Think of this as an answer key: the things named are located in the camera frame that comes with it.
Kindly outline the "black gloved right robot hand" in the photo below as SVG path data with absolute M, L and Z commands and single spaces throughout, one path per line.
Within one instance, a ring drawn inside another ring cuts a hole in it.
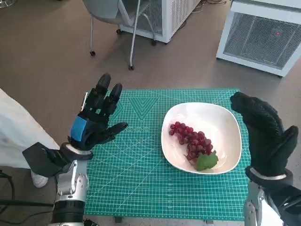
M 266 177 L 285 174 L 288 158 L 297 145 L 298 127 L 284 129 L 277 110 L 257 97 L 236 92 L 230 101 L 248 130 L 252 168 Z

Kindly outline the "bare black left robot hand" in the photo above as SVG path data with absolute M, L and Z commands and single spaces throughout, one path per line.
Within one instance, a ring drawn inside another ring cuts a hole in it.
M 113 140 L 128 124 L 120 122 L 109 127 L 110 116 L 117 109 L 122 85 L 117 83 L 109 95 L 108 87 L 111 76 L 105 73 L 97 85 L 85 94 L 81 111 L 75 118 L 71 127 L 68 141 L 74 148 L 89 151 L 95 145 L 105 144 Z

